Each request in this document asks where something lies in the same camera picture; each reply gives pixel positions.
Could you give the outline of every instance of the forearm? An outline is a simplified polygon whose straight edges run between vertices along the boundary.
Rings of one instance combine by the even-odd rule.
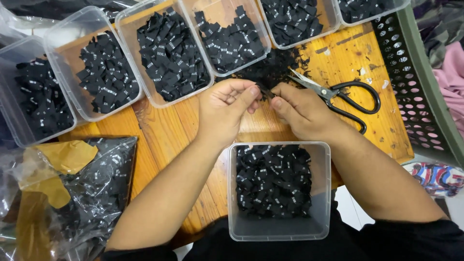
[[[175,235],[192,209],[221,148],[194,140],[129,204],[107,249],[161,245]]]
[[[374,219],[430,222],[446,217],[391,157],[349,129],[330,144],[332,160],[355,200]]]

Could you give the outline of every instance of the hand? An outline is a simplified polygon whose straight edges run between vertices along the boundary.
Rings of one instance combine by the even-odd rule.
[[[195,139],[226,148],[237,137],[243,113],[253,114],[261,98],[255,82],[227,79],[216,83],[200,94],[200,124]]]
[[[290,124],[295,136],[301,140],[331,144],[341,131],[352,129],[311,89],[300,90],[279,83],[271,91],[277,95],[271,100],[271,107]]]

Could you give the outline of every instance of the scissors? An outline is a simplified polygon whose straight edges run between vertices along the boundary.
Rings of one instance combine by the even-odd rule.
[[[302,75],[300,73],[297,73],[295,70],[291,69],[291,71],[296,76],[298,76],[298,78],[295,78],[295,77],[289,75],[289,77],[292,80],[294,80],[295,82],[301,84],[302,86],[304,86],[304,87],[306,87],[308,89],[314,90],[319,95],[319,97],[321,97],[322,100],[325,101],[325,104],[327,104],[327,107],[329,107],[329,109],[331,109],[331,111],[336,112],[336,113],[338,113],[340,115],[343,115],[343,116],[345,116],[345,117],[347,117],[349,119],[352,119],[355,122],[359,123],[359,125],[361,126],[361,129],[359,130],[359,132],[361,134],[366,133],[367,126],[366,126],[366,123],[363,120],[361,120],[360,118],[356,117],[355,115],[353,115],[351,113],[348,113],[346,111],[343,111],[343,110],[333,106],[332,103],[330,102],[330,100],[332,98],[335,98],[335,97],[340,97],[341,99],[343,99],[348,104],[350,104],[352,107],[354,107],[355,109],[357,109],[358,111],[360,111],[362,113],[375,114],[380,109],[380,97],[379,97],[379,94],[374,90],[374,88],[372,88],[368,84],[365,84],[365,83],[359,82],[359,81],[351,81],[351,82],[337,84],[337,85],[332,86],[330,88],[324,88],[324,87],[320,86],[318,83],[316,83],[315,81],[305,77],[304,75]],[[362,107],[361,105],[354,102],[350,97],[348,97],[348,95],[341,92],[341,90],[343,88],[351,87],[351,86],[358,86],[358,87],[364,88],[372,95],[372,98],[374,98],[374,108],[372,110],[368,110],[368,109]]]

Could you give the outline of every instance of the pink fabric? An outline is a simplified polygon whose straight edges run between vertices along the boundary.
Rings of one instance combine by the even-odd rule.
[[[464,138],[464,50],[459,42],[446,47],[445,61],[433,74],[456,127]]]

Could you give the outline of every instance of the fingernail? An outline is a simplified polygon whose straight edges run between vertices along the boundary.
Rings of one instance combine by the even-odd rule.
[[[258,89],[258,87],[253,86],[253,87],[250,89],[250,92],[251,92],[251,94],[253,94],[253,95],[258,95],[259,89]]]
[[[278,99],[278,100],[276,101],[276,106],[277,106],[277,108],[280,108],[281,105],[282,105],[282,101],[281,101],[280,99]]]

